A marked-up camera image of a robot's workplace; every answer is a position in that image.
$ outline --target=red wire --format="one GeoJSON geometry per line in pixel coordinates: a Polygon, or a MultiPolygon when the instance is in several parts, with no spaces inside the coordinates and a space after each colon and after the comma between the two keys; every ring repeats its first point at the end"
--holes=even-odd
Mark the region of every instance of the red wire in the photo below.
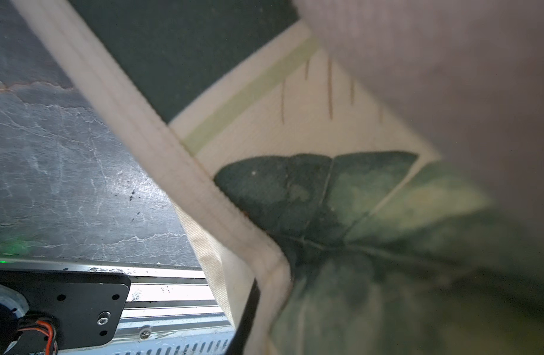
{"type": "Polygon", "coordinates": [[[36,324],[42,325],[47,329],[49,335],[47,336],[47,346],[45,347],[45,355],[51,355],[51,345],[53,344],[53,327],[51,324],[47,322],[43,322],[42,320],[38,320],[35,322],[36,324]]]}
{"type": "MultiPolygon", "coordinates": [[[[41,328],[37,328],[37,327],[26,327],[26,328],[20,328],[18,329],[17,331],[18,332],[24,332],[26,330],[37,330],[38,332],[41,332],[43,334],[45,334],[47,336],[47,339],[48,339],[48,342],[49,342],[49,339],[51,339],[51,337],[49,337],[49,333],[46,332],[45,330],[41,329],[41,328]]],[[[55,342],[55,352],[57,352],[57,342],[55,342]]]]}

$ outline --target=wire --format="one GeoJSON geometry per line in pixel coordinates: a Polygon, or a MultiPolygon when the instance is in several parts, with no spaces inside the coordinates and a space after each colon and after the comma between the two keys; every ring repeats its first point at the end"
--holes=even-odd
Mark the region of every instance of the wire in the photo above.
{"type": "MultiPolygon", "coordinates": [[[[47,336],[47,343],[49,343],[49,339],[51,339],[51,337],[49,337],[49,333],[47,331],[41,329],[40,327],[25,327],[25,328],[20,328],[17,331],[18,332],[25,332],[27,330],[36,330],[38,332],[41,332],[41,333],[45,334],[47,336]]],[[[56,341],[55,341],[55,354],[57,354],[57,342],[56,341]]]]}
{"type": "Polygon", "coordinates": [[[41,328],[38,328],[38,327],[25,327],[25,328],[20,328],[17,331],[18,332],[25,332],[26,330],[37,330],[38,332],[41,332],[41,333],[45,334],[46,336],[49,336],[48,332],[46,332],[45,330],[43,330],[41,328]]]}
{"type": "Polygon", "coordinates": [[[45,329],[47,329],[49,335],[47,337],[47,346],[45,347],[45,355],[51,355],[51,346],[53,345],[53,342],[55,339],[53,326],[49,324],[48,322],[44,322],[42,320],[37,320],[35,323],[38,325],[42,325],[45,329]]]}
{"type": "Polygon", "coordinates": [[[53,353],[57,355],[57,351],[59,351],[59,347],[57,346],[57,341],[55,339],[57,337],[57,332],[53,324],[49,322],[44,322],[41,320],[38,320],[35,323],[37,325],[35,325],[34,327],[24,327],[24,328],[18,329],[17,331],[23,332],[26,330],[36,330],[38,332],[43,333],[44,335],[47,336],[47,345],[45,347],[45,355],[51,355],[51,344],[53,345],[53,348],[54,348],[53,353]]]}

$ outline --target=dark stone countertop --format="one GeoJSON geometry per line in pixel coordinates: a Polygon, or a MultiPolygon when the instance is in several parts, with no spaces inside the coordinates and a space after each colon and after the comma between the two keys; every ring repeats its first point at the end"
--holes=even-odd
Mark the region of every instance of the dark stone countertop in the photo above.
{"type": "Polygon", "coordinates": [[[0,254],[198,266],[167,195],[0,0],[0,254]]]}

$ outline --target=screw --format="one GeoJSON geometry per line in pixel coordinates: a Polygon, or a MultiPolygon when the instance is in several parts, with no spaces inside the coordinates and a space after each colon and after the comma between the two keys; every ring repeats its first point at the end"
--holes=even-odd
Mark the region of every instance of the screw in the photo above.
{"type": "Polygon", "coordinates": [[[98,315],[98,320],[96,321],[96,323],[98,325],[104,325],[108,323],[109,318],[110,318],[110,312],[102,312],[101,314],[98,315]]]}
{"type": "Polygon", "coordinates": [[[151,336],[151,329],[144,329],[140,332],[140,339],[147,339],[151,336]]]}

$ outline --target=leaf print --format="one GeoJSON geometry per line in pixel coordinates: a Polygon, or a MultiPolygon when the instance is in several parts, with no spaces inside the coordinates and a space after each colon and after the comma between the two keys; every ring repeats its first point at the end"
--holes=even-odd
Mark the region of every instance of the leaf print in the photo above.
{"type": "Polygon", "coordinates": [[[280,354],[544,354],[544,259],[440,162],[263,156],[214,181],[287,256],[280,354]]]}

